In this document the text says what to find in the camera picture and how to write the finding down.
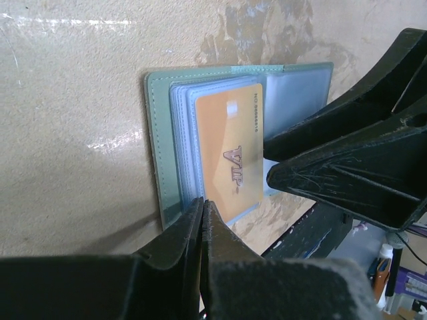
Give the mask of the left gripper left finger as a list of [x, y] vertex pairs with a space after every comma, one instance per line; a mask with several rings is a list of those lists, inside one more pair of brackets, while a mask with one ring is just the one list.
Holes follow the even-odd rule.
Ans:
[[204, 201], [129, 255], [1, 260], [2, 319], [197, 319]]

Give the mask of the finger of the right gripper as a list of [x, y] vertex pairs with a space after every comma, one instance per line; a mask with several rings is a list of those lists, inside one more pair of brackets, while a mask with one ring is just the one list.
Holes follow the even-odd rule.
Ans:
[[264, 144], [264, 157], [285, 161], [390, 116], [426, 57], [426, 31], [402, 30], [382, 58], [343, 95]]
[[274, 165], [267, 182], [403, 230], [426, 212], [426, 129], [367, 128]]

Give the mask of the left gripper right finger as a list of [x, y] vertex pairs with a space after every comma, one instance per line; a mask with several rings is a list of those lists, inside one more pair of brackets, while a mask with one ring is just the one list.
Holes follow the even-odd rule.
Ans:
[[264, 259], [203, 206], [201, 296], [208, 319], [379, 319], [359, 266], [345, 259]]

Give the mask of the green card holder wallet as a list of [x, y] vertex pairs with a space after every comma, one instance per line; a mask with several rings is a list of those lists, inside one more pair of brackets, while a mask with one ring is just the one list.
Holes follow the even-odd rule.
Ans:
[[164, 229], [187, 207], [181, 194], [171, 88], [255, 75], [263, 85], [264, 139], [282, 133], [325, 107], [334, 65], [240, 65], [155, 71], [144, 79], [157, 196]]

